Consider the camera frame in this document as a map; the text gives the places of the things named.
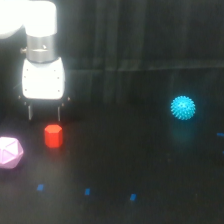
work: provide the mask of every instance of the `dark table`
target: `dark table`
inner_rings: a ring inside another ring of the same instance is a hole
[[[49,117],[12,111],[0,134],[25,153],[0,170],[0,223],[223,224],[223,113],[200,113],[180,122],[150,106],[76,106],[54,150],[44,145]]]

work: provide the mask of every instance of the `purple dice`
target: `purple dice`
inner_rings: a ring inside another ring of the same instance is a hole
[[[23,148],[16,138],[0,138],[0,168],[15,168],[23,156]]]

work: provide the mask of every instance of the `black backdrop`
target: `black backdrop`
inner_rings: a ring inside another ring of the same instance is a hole
[[[75,102],[162,107],[185,94],[201,110],[224,108],[222,0],[53,2]],[[0,41],[0,98],[7,108],[18,96],[25,46],[23,29]]]

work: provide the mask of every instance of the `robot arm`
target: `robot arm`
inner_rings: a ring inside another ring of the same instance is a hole
[[[49,1],[0,0],[0,38],[24,25],[27,47],[22,72],[23,95],[28,99],[63,97],[65,74],[56,50],[57,10]]]

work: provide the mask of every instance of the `teal spiky ball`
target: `teal spiky ball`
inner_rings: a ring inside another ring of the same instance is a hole
[[[171,112],[180,120],[189,120],[195,114],[194,102],[186,96],[179,96],[173,100]]]

